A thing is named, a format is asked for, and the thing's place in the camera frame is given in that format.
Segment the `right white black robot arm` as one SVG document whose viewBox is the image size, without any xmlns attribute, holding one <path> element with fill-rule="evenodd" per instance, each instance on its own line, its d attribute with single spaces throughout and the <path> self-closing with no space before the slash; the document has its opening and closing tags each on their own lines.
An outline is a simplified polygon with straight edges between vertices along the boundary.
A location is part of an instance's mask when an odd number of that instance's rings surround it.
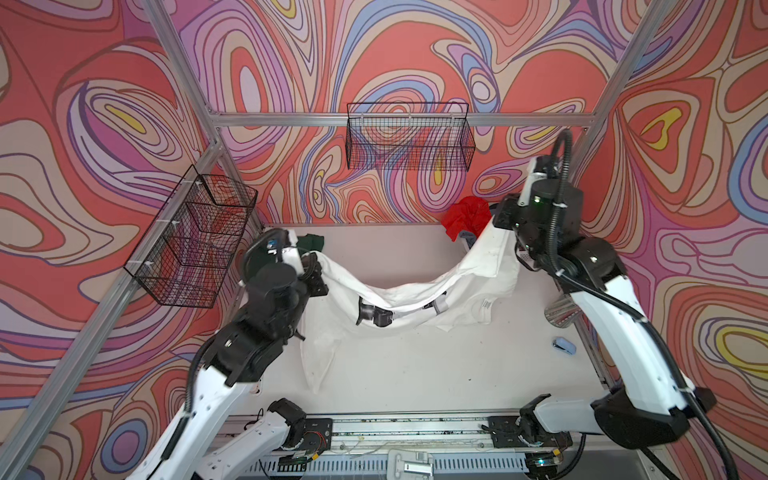
<svg viewBox="0 0 768 480">
<path fill-rule="evenodd" d="M 673 443 L 690 420 L 707 421 L 716 397 L 681 372 L 614 247 L 581 234 L 584 193 L 569 180 L 572 143 L 565 129 L 550 153 L 531 161 L 523 190 L 500 202 L 493 224 L 514 233 L 520 264 L 546 273 L 586 317 L 620 382 L 595 393 L 541 394 L 522 410 L 520 428 L 605 435 L 630 450 Z"/>
</svg>

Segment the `white printed t-shirt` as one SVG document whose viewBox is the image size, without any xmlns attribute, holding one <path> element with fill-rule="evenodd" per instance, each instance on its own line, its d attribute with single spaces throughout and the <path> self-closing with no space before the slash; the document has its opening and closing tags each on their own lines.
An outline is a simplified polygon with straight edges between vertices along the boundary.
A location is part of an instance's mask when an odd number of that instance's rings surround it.
<svg viewBox="0 0 768 480">
<path fill-rule="evenodd" d="M 316 257 L 328 294 L 307 304 L 300 347 L 304 376 L 314 393 L 343 340 L 384 338 L 422 325 L 449 331 L 489 324 L 494 303 L 514 293 L 520 270 L 512 232 L 492 224 L 456 266 L 429 282 L 374 287 L 326 254 Z"/>
</svg>

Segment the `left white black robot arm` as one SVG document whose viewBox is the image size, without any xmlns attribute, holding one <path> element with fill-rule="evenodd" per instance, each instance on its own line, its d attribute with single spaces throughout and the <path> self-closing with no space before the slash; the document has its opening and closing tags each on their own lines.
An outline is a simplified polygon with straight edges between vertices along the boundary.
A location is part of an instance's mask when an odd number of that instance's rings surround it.
<svg viewBox="0 0 768 480">
<path fill-rule="evenodd" d="M 250 428 L 210 448 L 289 341 L 303 337 L 298 324 L 309 300 L 329 292 L 316 254 L 299 249 L 294 231 L 267 230 L 246 253 L 260 249 L 271 254 L 270 262 L 248 274 L 245 306 L 196 352 L 181 409 L 131 478 L 236 479 L 273 451 L 302 444 L 305 412 L 279 399 Z"/>
</svg>

